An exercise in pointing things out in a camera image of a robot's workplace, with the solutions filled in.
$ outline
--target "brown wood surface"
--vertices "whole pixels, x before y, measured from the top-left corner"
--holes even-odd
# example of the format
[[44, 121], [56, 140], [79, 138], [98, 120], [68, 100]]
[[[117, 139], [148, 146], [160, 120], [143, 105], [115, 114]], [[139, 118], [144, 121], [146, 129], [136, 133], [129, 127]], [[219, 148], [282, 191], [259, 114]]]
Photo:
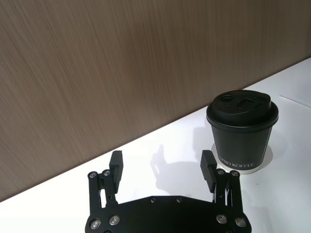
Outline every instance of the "brown wood surface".
[[310, 0], [0, 0], [0, 200], [310, 55]]

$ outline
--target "metal bolt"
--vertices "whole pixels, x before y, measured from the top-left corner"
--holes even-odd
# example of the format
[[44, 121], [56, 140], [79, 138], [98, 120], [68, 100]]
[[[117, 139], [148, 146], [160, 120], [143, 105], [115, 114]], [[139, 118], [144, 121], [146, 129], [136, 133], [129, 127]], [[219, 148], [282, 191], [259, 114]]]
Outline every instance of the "metal bolt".
[[176, 201], [177, 201], [178, 203], [181, 203], [181, 202], [183, 201], [183, 199], [182, 199], [181, 197], [177, 197], [177, 198], [176, 198]]
[[100, 225], [101, 225], [101, 221], [99, 219], [93, 220], [91, 222], [91, 229], [95, 230], [95, 229], [99, 228]]
[[120, 222], [120, 218], [116, 215], [111, 216], [109, 219], [109, 224], [111, 226], [117, 225], [119, 222]]
[[89, 174], [90, 178], [94, 178], [95, 176], [96, 176], [96, 172], [94, 172], [94, 171]]
[[239, 227], [246, 227], [246, 221], [244, 218], [238, 217], [234, 221]]
[[239, 173], [237, 171], [231, 171], [231, 175], [233, 176], [239, 176]]
[[105, 171], [104, 171], [104, 175], [105, 175], [105, 176], [109, 176], [109, 175], [110, 175], [110, 171], [109, 171], [109, 170], [105, 170]]
[[151, 202], [151, 203], [155, 203], [155, 202], [156, 202], [156, 199], [155, 199], [155, 198], [151, 198], [151, 199], [150, 199], [150, 202]]
[[218, 173], [219, 175], [224, 175], [225, 171], [222, 170], [222, 169], [218, 169], [218, 170], [217, 170], [217, 173]]
[[227, 218], [224, 215], [217, 215], [216, 220], [220, 224], [226, 224], [227, 223]]

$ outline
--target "wood grain panel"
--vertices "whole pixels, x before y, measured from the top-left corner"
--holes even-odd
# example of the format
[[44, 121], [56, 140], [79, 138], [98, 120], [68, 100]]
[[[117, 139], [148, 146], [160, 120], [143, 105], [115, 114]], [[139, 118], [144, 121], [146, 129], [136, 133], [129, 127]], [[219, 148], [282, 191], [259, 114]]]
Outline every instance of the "wood grain panel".
[[309, 57], [310, 9], [0, 0], [0, 200]]

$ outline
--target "cup lid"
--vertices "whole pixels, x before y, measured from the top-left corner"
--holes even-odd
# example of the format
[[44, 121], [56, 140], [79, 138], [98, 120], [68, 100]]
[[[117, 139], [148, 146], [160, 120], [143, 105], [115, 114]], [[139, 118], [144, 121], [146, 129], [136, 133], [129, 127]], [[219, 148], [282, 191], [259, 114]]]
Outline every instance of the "cup lid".
[[274, 125], [277, 119], [278, 109], [270, 96], [257, 91], [225, 92], [207, 108], [209, 123], [224, 130], [263, 130]]

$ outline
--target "white table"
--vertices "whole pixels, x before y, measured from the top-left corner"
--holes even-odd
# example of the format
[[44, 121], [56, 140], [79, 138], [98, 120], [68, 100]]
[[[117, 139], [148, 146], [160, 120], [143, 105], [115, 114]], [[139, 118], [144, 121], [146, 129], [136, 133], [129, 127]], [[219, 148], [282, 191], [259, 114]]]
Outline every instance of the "white table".
[[[311, 58], [247, 89], [269, 94], [279, 107], [268, 148], [273, 157], [270, 150], [262, 169], [241, 176], [252, 232], [311, 232]], [[212, 145], [203, 108], [117, 148], [124, 161], [117, 201], [152, 195], [211, 201], [199, 159]], [[110, 155], [1, 202], [0, 232], [83, 233], [89, 216], [87, 174], [108, 168]]]

